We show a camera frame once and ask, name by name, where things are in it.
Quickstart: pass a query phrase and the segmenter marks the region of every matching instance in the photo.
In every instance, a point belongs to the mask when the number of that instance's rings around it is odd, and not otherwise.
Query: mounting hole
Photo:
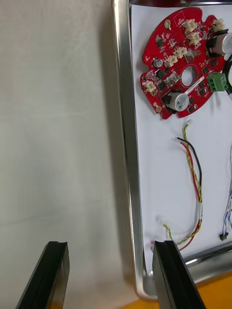
[[[186,67],[181,74],[181,82],[185,87],[190,87],[197,80],[197,70],[194,66]]]

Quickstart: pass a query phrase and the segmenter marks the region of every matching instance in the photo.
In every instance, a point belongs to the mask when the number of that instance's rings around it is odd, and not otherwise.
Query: silver capacitor
[[[210,52],[219,55],[232,54],[232,33],[218,35],[216,45],[210,48]]]
[[[163,60],[162,59],[155,59],[153,61],[153,65],[155,68],[161,68],[163,65]]]
[[[189,97],[185,93],[171,92],[169,93],[168,96],[171,97],[168,107],[171,108],[172,110],[182,112],[189,105]]]

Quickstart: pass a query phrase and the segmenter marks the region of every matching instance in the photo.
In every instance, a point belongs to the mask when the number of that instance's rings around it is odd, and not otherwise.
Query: wire harness
[[[188,243],[184,247],[182,247],[180,250],[183,250],[184,248],[189,246],[191,244],[193,238],[195,237],[195,235],[200,231],[201,225],[202,225],[202,216],[203,216],[202,169],[201,169],[201,165],[200,165],[200,162],[198,160],[196,151],[195,151],[194,147],[192,146],[192,144],[188,141],[187,135],[186,135],[186,130],[187,130],[190,122],[191,122],[191,120],[189,120],[183,127],[183,139],[180,138],[180,137],[177,137],[177,139],[181,141],[181,144],[186,149],[187,162],[188,162],[189,168],[190,168],[191,173],[192,173],[193,184],[194,184],[194,188],[195,188],[196,196],[197,196],[198,216],[197,216],[197,223],[195,225],[196,226],[195,229],[189,235],[187,235],[184,239],[182,239],[181,241],[176,241],[177,245],[179,246],[179,245],[182,245],[183,243],[185,243],[186,241],[189,240]],[[197,165],[198,165],[198,169],[199,169],[199,180],[198,180],[197,174],[194,170],[193,159],[192,159],[190,149],[192,150],[192,152],[193,152],[193,154],[196,158],[196,161],[197,161]],[[165,229],[166,229],[166,231],[169,235],[169,238],[171,240],[173,240],[173,236],[171,234],[171,228],[169,227],[169,225],[163,224],[163,226],[165,227]]]
[[[227,81],[227,85],[228,85],[226,92],[228,93],[229,96],[232,94],[232,86],[231,86],[231,83],[229,81],[229,74],[230,74],[231,66],[232,66],[232,55],[230,55],[229,59],[227,60],[227,62],[225,64],[225,67],[222,71],[222,73],[224,73],[226,75],[226,81]]]
[[[230,228],[232,229],[231,212],[232,212],[232,146],[230,154],[230,168],[231,168],[231,184],[229,190],[229,198],[226,206],[226,211],[223,218],[223,228],[222,233],[219,235],[221,240],[226,240],[229,235]]]

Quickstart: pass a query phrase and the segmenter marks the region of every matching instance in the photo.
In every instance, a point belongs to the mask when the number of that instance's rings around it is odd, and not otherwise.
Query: aluminum frame
[[[157,300],[153,273],[145,268],[141,218],[137,129],[131,53],[131,4],[143,0],[112,0],[115,27],[117,76],[127,177],[128,204],[132,240],[134,282],[137,295]],[[232,1],[194,1],[191,6],[232,4]],[[195,283],[232,271],[232,241],[194,254],[185,259]]]

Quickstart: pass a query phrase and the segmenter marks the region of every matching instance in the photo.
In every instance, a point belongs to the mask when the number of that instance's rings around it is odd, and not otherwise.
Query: cable connector
[[[226,232],[225,234],[220,234],[220,235],[219,235],[219,238],[221,239],[221,241],[224,241],[224,240],[226,240],[226,238],[227,238],[228,235],[229,235],[229,233]]]

